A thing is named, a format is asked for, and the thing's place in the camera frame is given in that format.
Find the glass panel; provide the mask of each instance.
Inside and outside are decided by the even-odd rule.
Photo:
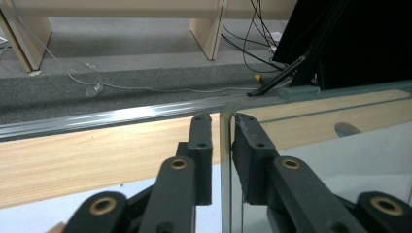
[[[334,194],[356,203],[360,193],[377,190],[411,203],[411,86],[386,83],[319,93],[300,87],[280,90],[282,98],[232,104],[221,115],[222,161],[231,157],[233,114],[247,114],[281,155],[304,160]],[[222,184],[231,190],[222,194],[223,222],[231,224],[223,231],[272,232],[266,207],[242,204],[237,171],[229,162],[222,163],[222,174],[225,170],[231,176],[223,175]]]

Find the gray carpet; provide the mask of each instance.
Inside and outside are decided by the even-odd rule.
[[[226,20],[224,24],[231,32],[245,36],[250,21]],[[270,21],[268,25],[271,31],[283,31],[286,24]],[[245,66],[242,52],[225,40],[221,39],[218,58],[206,59],[189,31],[189,19],[52,17],[51,27],[48,48],[65,68],[79,72],[74,77],[84,82],[156,89],[258,88],[255,72]],[[243,41],[223,33],[243,46]],[[251,31],[249,38],[263,42],[256,30]],[[247,45],[247,50],[264,60],[271,56],[267,48],[253,43]],[[251,57],[246,56],[246,60],[258,70],[270,69]],[[85,64],[96,65],[98,72],[90,73]],[[97,96],[87,97],[85,92],[92,86],[72,81],[47,53],[40,70],[39,76],[28,77],[13,51],[4,50],[0,56],[0,124],[244,96],[250,91],[161,93],[104,86]]]
[[[264,68],[255,64],[254,68]],[[254,72],[245,65],[190,67],[77,74],[83,82],[103,82],[120,86],[150,86],[156,89],[212,90],[231,86],[258,88]],[[68,117],[104,111],[198,100],[228,95],[246,95],[250,90],[214,93],[124,90],[104,86],[96,96],[87,95],[93,86],[72,81],[67,75],[36,79],[2,79],[0,124]]]

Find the black stand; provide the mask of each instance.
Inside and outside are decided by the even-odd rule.
[[[344,31],[347,21],[350,18],[351,11],[357,6],[358,1],[353,0],[336,0],[328,10],[327,16],[320,30],[312,40],[307,51],[300,56],[294,63],[288,66],[282,73],[258,90],[248,93],[248,96],[264,95],[271,88],[289,77],[297,70],[295,77],[291,82],[291,86],[305,85],[310,83],[316,67],[319,64],[320,70],[318,73],[322,74],[321,58],[332,44],[333,40]],[[320,76],[319,85],[326,85],[325,77]]]

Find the metal strip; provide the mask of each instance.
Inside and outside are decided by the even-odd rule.
[[[44,120],[28,121],[0,125],[0,141],[10,141],[14,138],[34,137],[42,133],[65,133],[74,130],[88,129],[99,126],[110,126],[120,123],[190,114],[219,108],[241,98],[244,95],[227,96],[223,98],[203,99],[188,102],[137,107],[131,109],[101,112],[89,115],[68,116]]]

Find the wooden board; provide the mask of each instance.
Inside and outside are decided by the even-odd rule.
[[[412,100],[408,96],[390,90],[246,112],[263,122],[282,150],[336,138],[333,126],[339,121],[361,131],[410,121]],[[213,161],[217,164],[219,115],[211,117]],[[153,178],[161,162],[175,155],[178,143],[188,140],[190,119],[0,143],[0,208]]]
[[[212,117],[219,163],[219,116]],[[157,175],[189,139],[191,117],[0,144],[0,208]]]

